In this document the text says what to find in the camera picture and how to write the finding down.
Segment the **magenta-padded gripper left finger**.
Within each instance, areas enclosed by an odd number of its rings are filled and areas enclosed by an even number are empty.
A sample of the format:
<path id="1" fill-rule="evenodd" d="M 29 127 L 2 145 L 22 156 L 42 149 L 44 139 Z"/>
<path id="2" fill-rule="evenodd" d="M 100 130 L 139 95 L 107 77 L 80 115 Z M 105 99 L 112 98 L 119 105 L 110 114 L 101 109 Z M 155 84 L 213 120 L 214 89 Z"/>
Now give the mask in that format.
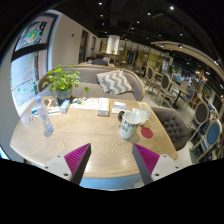
<path id="1" fill-rule="evenodd" d="M 43 169 L 79 185 L 90 155 L 91 144 L 88 143 L 66 155 L 56 155 L 43 167 Z"/>

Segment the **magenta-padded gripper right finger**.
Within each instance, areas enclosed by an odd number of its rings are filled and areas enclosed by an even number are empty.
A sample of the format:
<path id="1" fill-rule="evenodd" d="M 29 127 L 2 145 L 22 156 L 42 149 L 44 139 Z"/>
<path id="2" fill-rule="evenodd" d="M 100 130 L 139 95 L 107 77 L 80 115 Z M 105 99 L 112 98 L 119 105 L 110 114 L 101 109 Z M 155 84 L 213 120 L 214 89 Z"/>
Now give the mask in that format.
<path id="1" fill-rule="evenodd" d="M 133 144 L 132 154 L 145 185 L 181 170 L 167 154 L 158 155 L 138 144 Z"/>

